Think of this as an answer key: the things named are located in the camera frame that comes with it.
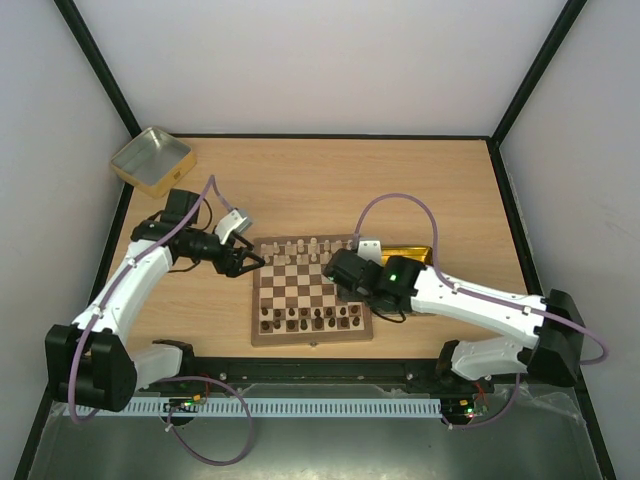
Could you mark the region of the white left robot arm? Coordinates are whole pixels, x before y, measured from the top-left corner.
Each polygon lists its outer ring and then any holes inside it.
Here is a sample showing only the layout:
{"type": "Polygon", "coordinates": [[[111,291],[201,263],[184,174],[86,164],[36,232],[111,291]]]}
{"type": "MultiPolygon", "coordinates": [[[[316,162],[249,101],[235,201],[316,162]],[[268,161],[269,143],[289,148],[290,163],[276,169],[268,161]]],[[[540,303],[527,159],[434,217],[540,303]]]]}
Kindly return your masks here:
{"type": "Polygon", "coordinates": [[[263,260],[242,236],[251,224],[244,211],[233,210],[212,232],[193,227],[189,220],[149,218],[136,226],[124,259],[94,301],[70,324],[54,325],[46,335],[53,399],[118,412],[136,391],[178,376],[191,347],[159,341],[130,355],[126,343],[133,323],[179,258],[209,262],[229,278],[261,268],[263,260]]]}

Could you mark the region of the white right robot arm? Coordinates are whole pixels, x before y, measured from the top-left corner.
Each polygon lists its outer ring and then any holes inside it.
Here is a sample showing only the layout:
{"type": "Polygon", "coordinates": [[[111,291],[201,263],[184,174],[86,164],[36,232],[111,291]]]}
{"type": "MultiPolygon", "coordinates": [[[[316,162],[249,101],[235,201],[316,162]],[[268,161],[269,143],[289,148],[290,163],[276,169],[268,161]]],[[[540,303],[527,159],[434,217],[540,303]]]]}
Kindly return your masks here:
{"type": "Polygon", "coordinates": [[[573,298],[518,295],[439,277],[433,266],[403,256],[385,264],[341,249],[323,270],[340,297],[365,303],[380,315],[434,314],[491,330],[495,338],[445,343],[436,379],[455,392],[486,376],[528,374],[558,387],[576,384],[584,322],[573,298]]]}

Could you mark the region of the wooden chess board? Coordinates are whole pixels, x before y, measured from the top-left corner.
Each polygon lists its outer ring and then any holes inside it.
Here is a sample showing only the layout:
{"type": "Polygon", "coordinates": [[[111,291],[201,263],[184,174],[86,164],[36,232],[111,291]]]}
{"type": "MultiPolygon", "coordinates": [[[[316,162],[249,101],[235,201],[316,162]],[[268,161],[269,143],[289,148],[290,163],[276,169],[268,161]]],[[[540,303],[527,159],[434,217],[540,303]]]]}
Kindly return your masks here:
{"type": "Polygon", "coordinates": [[[343,248],[350,234],[317,236],[262,237],[255,240],[256,253],[265,265],[253,272],[251,344],[254,347],[294,344],[370,341],[373,339],[371,312],[361,302],[347,302],[338,297],[337,287],[322,275],[327,263],[322,261],[323,243],[330,241],[331,257],[343,248]],[[261,309],[269,309],[263,317],[261,309]],[[281,317],[274,319],[274,310],[281,317]],[[315,330],[316,318],[323,329],[315,330]],[[271,328],[261,330],[267,321],[271,328]]]}

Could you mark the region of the yellow tin tray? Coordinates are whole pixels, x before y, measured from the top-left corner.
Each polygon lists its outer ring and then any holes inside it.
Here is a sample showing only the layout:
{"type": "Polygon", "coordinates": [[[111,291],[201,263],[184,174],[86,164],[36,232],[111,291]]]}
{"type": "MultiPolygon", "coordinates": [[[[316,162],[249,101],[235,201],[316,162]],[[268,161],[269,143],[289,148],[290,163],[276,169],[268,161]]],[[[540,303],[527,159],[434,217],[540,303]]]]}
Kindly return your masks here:
{"type": "Polygon", "coordinates": [[[386,245],[381,249],[381,265],[385,266],[392,256],[402,256],[425,265],[433,264],[433,250],[424,245],[386,245]]]}

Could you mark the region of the gold tin box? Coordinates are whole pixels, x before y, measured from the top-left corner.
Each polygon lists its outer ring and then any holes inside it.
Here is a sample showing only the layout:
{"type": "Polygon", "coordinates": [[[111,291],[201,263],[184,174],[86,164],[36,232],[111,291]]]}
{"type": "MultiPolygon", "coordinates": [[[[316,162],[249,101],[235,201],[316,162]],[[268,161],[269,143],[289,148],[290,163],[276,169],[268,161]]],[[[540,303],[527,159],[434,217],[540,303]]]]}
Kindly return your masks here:
{"type": "Polygon", "coordinates": [[[158,127],[149,127],[112,156],[123,181],[151,198],[166,195],[196,165],[193,149],[158,127]]]}

